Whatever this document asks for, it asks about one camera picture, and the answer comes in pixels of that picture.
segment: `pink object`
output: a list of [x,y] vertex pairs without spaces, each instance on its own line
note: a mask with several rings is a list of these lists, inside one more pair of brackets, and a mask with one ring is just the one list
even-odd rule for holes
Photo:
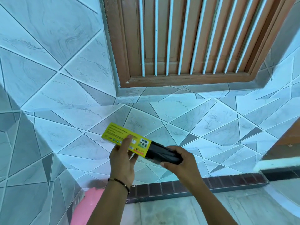
[[95,187],[85,192],[85,197],[77,205],[73,212],[71,225],[86,225],[93,210],[95,209],[104,189],[96,189]]

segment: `white vertical bar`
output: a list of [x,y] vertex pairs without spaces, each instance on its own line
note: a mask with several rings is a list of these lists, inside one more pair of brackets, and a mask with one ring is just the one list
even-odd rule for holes
[[157,76],[157,55],[158,55],[158,2],[155,0],[155,36],[154,36],[154,75]]
[[227,33],[229,31],[229,27],[230,27],[232,17],[233,17],[235,7],[236,7],[237,3],[238,3],[238,0],[233,1],[231,11],[230,11],[230,14],[229,14],[229,18],[228,18],[228,22],[227,22],[227,25],[226,25],[226,29],[225,29],[225,32],[224,32],[224,35],[223,35],[223,40],[222,40],[222,43],[221,43],[221,46],[220,46],[220,49],[219,49],[219,53],[218,53],[218,56],[217,56],[217,59],[216,59],[213,74],[216,73],[216,70],[217,70],[217,67],[218,67],[218,64],[219,64],[219,60],[220,60],[220,57],[221,57],[221,54],[222,54],[222,50],[223,50],[223,47],[224,47],[224,44],[225,44],[225,40],[226,40],[226,37],[227,37]]
[[218,24],[218,20],[219,20],[219,15],[220,15],[221,8],[222,8],[222,3],[223,3],[223,0],[219,0],[219,2],[217,4],[218,8],[217,8],[217,12],[215,13],[214,20],[213,20],[214,25],[212,27],[212,32],[211,32],[211,36],[210,36],[210,40],[209,40],[208,49],[207,49],[207,52],[206,52],[205,63],[204,63],[202,74],[205,74],[205,71],[206,71],[206,68],[207,68],[209,54],[210,54],[210,51],[212,49],[212,43],[214,41],[216,28],[217,28],[217,24]]
[[197,29],[196,40],[195,40],[195,45],[194,45],[194,51],[193,51],[192,61],[190,64],[190,75],[193,74],[193,69],[194,69],[196,54],[197,54],[197,50],[198,50],[198,44],[199,44],[199,38],[200,38],[200,34],[201,34],[201,28],[202,28],[202,23],[203,23],[203,18],[204,18],[206,2],[207,2],[207,0],[202,1],[201,13],[200,13],[200,17],[199,17],[198,29]]
[[184,25],[183,25],[183,34],[182,34],[182,40],[181,40],[180,58],[179,58],[179,65],[178,65],[178,75],[180,75],[180,72],[181,72],[183,50],[185,48],[185,35],[186,35],[186,32],[187,32],[187,25],[188,25],[189,10],[190,10],[190,0],[187,0],[187,5],[186,5],[186,8],[185,8],[185,22],[184,22]]
[[142,75],[145,76],[145,48],[144,48],[143,0],[139,0],[139,13],[140,13]]
[[246,53],[246,51],[247,51],[247,48],[248,48],[249,43],[250,43],[250,41],[251,41],[251,38],[252,38],[252,36],[253,36],[253,34],[254,34],[254,31],[255,31],[255,28],[256,28],[256,26],[257,26],[257,23],[258,23],[258,21],[259,21],[259,19],[260,19],[260,15],[262,14],[263,9],[264,9],[266,3],[267,3],[267,0],[261,0],[261,1],[260,1],[259,8],[258,8],[258,12],[257,12],[257,14],[254,16],[255,19],[254,19],[254,22],[253,22],[253,24],[252,24],[251,31],[250,31],[250,33],[249,33],[248,36],[247,36],[245,45],[244,45],[244,47],[243,47],[242,54],[241,54],[241,56],[240,56],[240,58],[239,58],[239,60],[238,60],[238,65],[237,65],[237,67],[236,67],[235,73],[238,72],[238,69],[240,68],[240,66],[241,66],[241,64],[242,64],[242,60],[243,60],[243,58],[244,58],[244,56],[245,56],[245,53]]
[[172,33],[172,21],[173,21],[173,7],[174,7],[174,0],[170,0],[170,14],[169,14],[168,45],[167,45],[167,67],[166,67],[166,76],[169,75],[170,48],[171,48],[171,33]]
[[233,43],[233,45],[232,45],[232,48],[231,48],[231,51],[230,51],[230,54],[229,54],[229,57],[228,57],[228,60],[227,60],[227,64],[226,64],[224,73],[227,73],[229,64],[230,64],[230,62],[231,62],[231,59],[232,59],[232,56],[233,56],[235,47],[236,47],[236,45],[237,45],[237,43],[238,43],[238,39],[240,38],[241,32],[242,32],[242,30],[243,30],[243,26],[244,26],[244,24],[245,24],[245,21],[246,21],[246,18],[247,18],[247,16],[248,16],[250,7],[251,7],[251,5],[252,5],[252,2],[253,2],[253,0],[249,0],[249,1],[248,1],[248,4],[247,4],[247,7],[246,7],[244,16],[243,16],[243,18],[242,18],[240,27],[239,27],[239,29],[238,29],[238,33],[236,34],[234,43]]

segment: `bracelet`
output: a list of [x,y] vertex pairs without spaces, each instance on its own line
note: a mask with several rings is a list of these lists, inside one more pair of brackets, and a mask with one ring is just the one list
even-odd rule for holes
[[121,180],[119,180],[119,179],[116,179],[116,178],[109,178],[109,179],[107,179],[107,181],[111,181],[111,180],[113,180],[113,181],[117,181],[118,183],[121,183],[126,189],[127,189],[127,191],[128,191],[128,194],[130,193],[130,189],[128,188],[128,186],[127,185],[125,185],[125,183],[124,182],[122,182]]

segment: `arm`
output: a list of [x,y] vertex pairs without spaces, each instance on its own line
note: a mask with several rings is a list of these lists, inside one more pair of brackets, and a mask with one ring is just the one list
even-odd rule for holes
[[[122,145],[115,146],[110,153],[110,178],[116,178],[130,187],[134,180],[134,164],[137,154],[130,159],[133,152],[128,152],[132,136],[124,139]],[[127,189],[117,181],[109,181],[87,225],[119,225],[121,222]]]
[[182,156],[183,161],[179,165],[169,162],[162,162],[160,165],[173,172],[189,192],[193,194],[203,211],[207,223],[209,225],[237,224],[204,183],[193,154],[179,146],[168,147],[177,151]]

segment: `human hand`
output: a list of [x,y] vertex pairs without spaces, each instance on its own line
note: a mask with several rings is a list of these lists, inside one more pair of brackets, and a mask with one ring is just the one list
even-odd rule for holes
[[121,146],[115,145],[110,153],[110,178],[116,178],[124,182],[130,187],[134,181],[134,164],[139,155],[134,154],[130,159],[133,152],[128,151],[131,143],[132,136],[128,135],[122,142]]
[[170,162],[161,162],[160,165],[174,173],[179,181],[192,192],[194,187],[203,181],[194,155],[179,146],[168,146],[168,148],[177,151],[183,158],[183,161],[179,165]]

